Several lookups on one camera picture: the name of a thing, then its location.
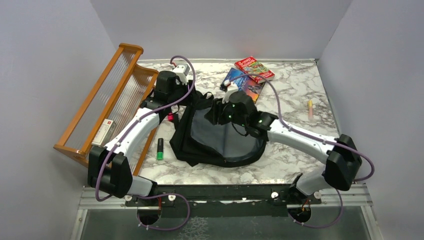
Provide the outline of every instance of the bag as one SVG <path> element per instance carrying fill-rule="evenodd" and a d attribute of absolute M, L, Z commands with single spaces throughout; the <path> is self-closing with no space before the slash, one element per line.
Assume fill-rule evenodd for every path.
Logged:
<path fill-rule="evenodd" d="M 176 158 L 192 167 L 201 163 L 225 168 L 259 160 L 267 142 L 244 135 L 246 131 L 239 125 L 212 125 L 205 114 L 211 109 L 214 97 L 207 98 L 208 94 L 198 91 L 194 95 L 181 120 L 174 115 L 175 133 L 169 143 Z"/>

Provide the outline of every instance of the gray wall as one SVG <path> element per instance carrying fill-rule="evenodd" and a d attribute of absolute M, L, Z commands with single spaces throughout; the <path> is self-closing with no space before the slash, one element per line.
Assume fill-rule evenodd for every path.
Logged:
<path fill-rule="evenodd" d="M 375 162 L 367 183 L 386 240 L 424 235 L 423 10 L 353 0 L 318 63 L 341 131 Z"/>
<path fill-rule="evenodd" d="M 91 0 L 144 59 L 319 58 L 352 0 Z"/>
<path fill-rule="evenodd" d="M 53 145 L 115 52 L 88 0 L 0 3 L 0 239 L 68 239 L 87 170 Z"/>

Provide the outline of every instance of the orange highlighter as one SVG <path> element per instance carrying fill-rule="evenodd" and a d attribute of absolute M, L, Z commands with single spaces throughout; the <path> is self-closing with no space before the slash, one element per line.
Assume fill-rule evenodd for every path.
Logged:
<path fill-rule="evenodd" d="M 309 121 L 314 119 L 314 109 L 312 108 L 312 100 L 307 101 L 307 107 L 309 108 L 309 113 L 307 114 L 307 118 Z"/>

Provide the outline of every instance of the book cover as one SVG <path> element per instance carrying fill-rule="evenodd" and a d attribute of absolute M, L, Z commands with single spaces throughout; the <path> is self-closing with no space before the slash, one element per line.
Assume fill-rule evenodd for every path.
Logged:
<path fill-rule="evenodd" d="M 224 84 L 225 80 L 230 80 L 243 74 L 245 73 L 232 67 L 226 75 L 225 79 L 222 81 L 220 89 L 224 90 L 222 85 Z M 240 78 L 237 78 L 233 81 L 233 83 L 237 85 L 239 91 L 244 91 L 248 96 L 250 96 L 254 103 L 256 103 L 256 101 L 258 100 L 258 97 L 261 94 L 262 88 L 265 84 L 265 82 L 256 83 L 248 76 L 242 76 Z"/>
<path fill-rule="evenodd" d="M 267 80 L 272 80 L 275 76 L 272 71 L 270 71 L 266 66 L 262 65 L 262 63 L 258 62 L 252 56 L 240 60 L 234 63 L 234 65 L 246 74 L 258 74 Z M 252 78 L 258 84 L 265 82 L 265 80 L 258 76 L 250 76 L 250 78 Z"/>

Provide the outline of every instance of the marble table top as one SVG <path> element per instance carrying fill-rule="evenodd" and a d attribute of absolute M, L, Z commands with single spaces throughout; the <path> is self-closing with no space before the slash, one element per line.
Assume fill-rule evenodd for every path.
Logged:
<path fill-rule="evenodd" d="M 272 81 L 278 91 L 281 112 L 289 123 L 312 132 L 337 137 L 338 132 L 330 105 L 314 62 L 263 62 L 275 73 Z M 140 63 L 143 67 L 158 71 L 171 70 L 166 63 Z M 219 89 L 231 62 L 193 63 L 196 71 L 196 89 L 202 93 L 212 92 L 221 98 Z M 313 102 L 313 119 L 308 119 L 308 100 Z M 270 86 L 265 85 L 256 106 L 260 111 L 277 114 L 276 97 Z M 247 166 L 224 168 L 198 164 L 194 167 L 176 159 L 169 140 L 174 125 L 166 119 L 157 129 L 139 176 L 159 184 L 286 184 L 299 173 L 307 173 L 322 166 L 315 158 L 280 143 L 268 142 L 262 157 Z M 156 160 L 158 138 L 164 139 L 163 160 Z M 143 146 L 132 156 L 132 167 L 137 163 Z"/>

